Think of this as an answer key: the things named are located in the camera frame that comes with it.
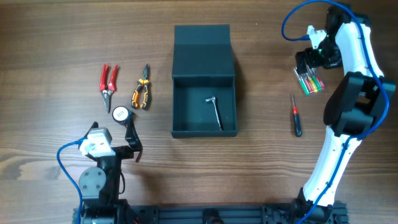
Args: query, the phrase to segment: white bracket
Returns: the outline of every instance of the white bracket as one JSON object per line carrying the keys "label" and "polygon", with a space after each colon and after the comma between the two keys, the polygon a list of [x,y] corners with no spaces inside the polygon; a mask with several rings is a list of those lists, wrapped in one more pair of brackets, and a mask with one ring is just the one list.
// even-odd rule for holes
{"label": "white bracket", "polygon": [[308,26],[307,34],[310,36],[311,44],[313,49],[318,49],[319,44],[326,37],[326,32],[324,30],[316,30],[313,26]]}
{"label": "white bracket", "polygon": [[111,148],[112,137],[106,128],[93,128],[83,140],[79,150],[85,156],[93,157],[114,156],[116,153]]}

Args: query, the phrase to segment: cable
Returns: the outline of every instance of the cable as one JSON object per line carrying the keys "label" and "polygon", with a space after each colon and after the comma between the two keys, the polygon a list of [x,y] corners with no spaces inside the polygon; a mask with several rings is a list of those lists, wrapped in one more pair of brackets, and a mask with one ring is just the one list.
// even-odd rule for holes
{"label": "cable", "polygon": [[79,203],[79,209],[78,209],[78,213],[77,213],[77,224],[80,224],[80,213],[81,213],[81,207],[83,205],[83,196],[81,194],[81,191],[79,189],[79,186],[76,184],[76,182],[72,179],[72,177],[69,175],[68,171],[65,169],[65,167],[63,166],[62,162],[61,162],[61,158],[60,158],[60,154],[61,151],[63,149],[65,149],[66,147],[72,146],[72,145],[76,145],[76,144],[81,144],[83,142],[84,138],[79,139],[77,141],[74,142],[70,142],[64,146],[62,146],[58,152],[57,152],[57,160],[58,163],[60,164],[61,169],[63,170],[63,172],[65,173],[65,175],[68,177],[68,179],[70,180],[70,182],[72,182],[72,184],[76,187],[77,192],[79,193],[79,198],[80,198],[80,203]]}
{"label": "cable", "polygon": [[286,22],[287,22],[287,20],[289,19],[289,17],[290,17],[295,11],[297,11],[298,9],[300,9],[301,7],[303,7],[303,6],[307,5],[307,4],[311,4],[311,3],[315,3],[315,2],[325,2],[325,3],[332,4],[332,5],[334,5],[334,6],[338,6],[338,7],[340,7],[342,10],[344,10],[346,13],[348,13],[348,14],[351,16],[352,20],[354,20],[356,26],[358,27],[359,33],[361,34],[360,39],[361,39],[362,47],[363,47],[363,49],[364,49],[364,54],[365,54],[366,63],[367,63],[367,65],[368,65],[368,69],[369,69],[369,71],[371,72],[371,74],[372,74],[372,76],[373,76],[373,79],[374,79],[374,81],[376,82],[376,85],[379,87],[379,91],[381,92],[381,94],[382,94],[382,96],[383,96],[383,98],[384,98],[384,111],[383,111],[383,114],[381,115],[380,119],[376,122],[376,124],[374,124],[373,126],[371,126],[368,130],[366,130],[365,132],[363,132],[363,133],[361,133],[361,134],[357,134],[357,135],[355,135],[355,136],[350,136],[350,137],[347,138],[346,142],[343,144],[343,150],[341,151],[340,157],[339,157],[339,159],[338,159],[338,162],[337,162],[337,165],[336,165],[336,167],[335,167],[335,170],[333,171],[333,174],[332,174],[332,176],[331,176],[331,178],[330,178],[330,181],[327,183],[325,189],[321,192],[321,194],[320,194],[320,195],[318,196],[318,198],[315,200],[315,202],[313,203],[311,209],[310,209],[310,210],[307,212],[307,214],[305,214],[304,217],[302,217],[296,224],[302,223],[304,220],[306,220],[306,219],[312,214],[312,212],[313,212],[314,209],[316,208],[316,206],[317,206],[318,202],[320,201],[320,199],[323,197],[323,195],[326,193],[326,191],[333,185],[333,181],[334,181],[334,179],[335,179],[335,177],[336,177],[336,174],[337,174],[337,172],[338,172],[338,169],[339,169],[339,167],[340,167],[340,164],[341,164],[341,162],[342,162],[342,160],[343,160],[344,154],[345,154],[345,152],[346,152],[346,150],[347,150],[347,148],[348,148],[348,146],[349,146],[349,145],[348,145],[349,141],[352,140],[352,139],[354,139],[354,138],[363,139],[363,138],[365,138],[368,134],[371,134],[372,132],[374,132],[374,131],[381,125],[381,123],[385,120],[385,118],[386,118],[386,116],[387,116],[387,113],[388,113],[388,110],[389,110],[389,106],[390,106],[390,105],[389,105],[389,99],[388,99],[387,92],[386,92],[386,90],[384,89],[384,87],[383,87],[383,85],[382,85],[382,83],[381,83],[379,77],[377,77],[376,73],[375,73],[374,70],[373,70],[373,67],[372,67],[372,64],[371,64],[371,61],[370,61],[370,58],[369,58],[368,48],[366,47],[365,37],[364,37],[364,33],[363,33],[363,30],[362,30],[362,27],[361,27],[361,23],[358,21],[358,19],[357,19],[356,16],[353,14],[353,12],[351,12],[351,10],[348,9],[346,6],[344,6],[344,5],[342,5],[342,4],[339,4],[339,3],[337,3],[337,2],[334,2],[334,1],[330,1],[330,0],[309,0],[309,1],[305,1],[305,2],[303,2],[303,3],[301,3],[301,4],[299,4],[298,6],[296,6],[296,7],[286,16],[285,20],[284,20],[283,23],[282,23],[282,36],[283,36],[286,40],[289,40],[289,41],[310,40],[310,38],[309,38],[308,35],[305,35],[305,36],[303,36],[303,37],[296,38],[296,39],[291,39],[291,38],[286,37],[286,35],[285,35],[285,25],[286,25]]}
{"label": "cable", "polygon": [[139,160],[141,159],[141,156],[142,156],[142,149],[138,152],[136,162],[139,162]]}
{"label": "cable", "polygon": [[124,175],[123,175],[122,170],[120,170],[120,176],[122,177],[122,181],[123,181],[123,190],[122,190],[122,192],[119,192],[119,194],[123,194],[124,190],[126,189],[126,180],[124,180]]}

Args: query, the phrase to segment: box lid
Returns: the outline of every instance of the box lid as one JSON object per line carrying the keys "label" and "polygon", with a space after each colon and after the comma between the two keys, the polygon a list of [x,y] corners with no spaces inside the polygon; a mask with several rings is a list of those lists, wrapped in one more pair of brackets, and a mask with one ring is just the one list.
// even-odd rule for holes
{"label": "box lid", "polygon": [[175,26],[173,77],[234,77],[229,25]]}

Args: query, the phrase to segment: red handle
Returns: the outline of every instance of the red handle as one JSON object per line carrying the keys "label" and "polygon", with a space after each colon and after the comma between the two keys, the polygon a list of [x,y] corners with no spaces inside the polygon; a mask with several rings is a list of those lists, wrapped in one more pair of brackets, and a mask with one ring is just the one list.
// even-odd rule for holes
{"label": "red handle", "polygon": [[105,90],[106,86],[106,72],[108,71],[108,64],[104,64],[104,68],[102,69],[101,80],[99,81],[99,91]]}
{"label": "red handle", "polygon": [[317,80],[318,80],[319,85],[321,86],[321,89],[322,89],[322,90],[325,90],[325,85],[323,84],[323,82],[321,81],[321,79],[318,77],[318,75],[316,76],[316,78],[317,78]]}
{"label": "red handle", "polygon": [[116,73],[118,72],[118,65],[115,65],[113,70],[112,70],[112,75],[111,75],[111,79],[109,81],[109,85],[108,85],[108,89],[109,90],[113,90],[116,91]]}

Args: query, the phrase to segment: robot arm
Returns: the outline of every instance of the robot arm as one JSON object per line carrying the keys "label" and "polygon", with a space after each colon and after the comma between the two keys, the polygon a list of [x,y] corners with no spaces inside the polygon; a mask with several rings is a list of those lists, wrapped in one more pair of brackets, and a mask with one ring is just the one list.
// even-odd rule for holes
{"label": "robot arm", "polygon": [[[388,97],[391,98],[395,91],[395,84],[393,81],[384,78],[376,63],[370,42],[369,19],[360,15],[357,18],[362,22],[361,27],[364,31],[373,70],[381,79]],[[347,13],[332,6],[326,16],[325,28],[326,31],[315,31],[312,26],[308,27],[307,34],[311,40],[312,48],[296,54],[297,72],[299,74],[307,73],[307,69],[320,66],[325,69],[343,66],[345,77],[326,104],[323,117],[326,124],[325,143],[310,179],[295,201],[302,208],[301,211],[296,213],[296,217],[302,217],[303,214],[306,214],[312,203],[329,185],[328,181],[330,181],[336,169],[340,155],[342,155],[345,141],[350,136],[368,130],[380,119],[384,111],[384,98],[366,66],[364,56],[366,49],[363,49],[356,24],[351,21]],[[366,98],[367,102],[360,101],[360,98]],[[318,212],[317,217],[313,215],[308,219],[326,221],[324,217],[328,217],[328,213],[330,213],[327,208],[333,206],[336,188],[341,176],[361,141],[362,139],[354,138],[349,142],[333,183],[329,185],[330,188],[318,202],[318,211],[323,211],[321,213],[325,215],[319,215],[320,212]]]}
{"label": "robot arm", "polygon": [[78,220],[80,223],[98,224],[140,223],[127,200],[119,199],[120,177],[124,185],[122,160],[132,159],[134,152],[142,151],[132,115],[123,106],[113,111],[114,120],[127,128],[125,140],[128,146],[111,147],[111,134],[108,129],[99,128],[97,122],[94,122],[79,145],[81,153],[96,161],[97,166],[85,170],[79,178],[84,206],[80,214],[78,210],[75,211],[72,223],[78,223]]}

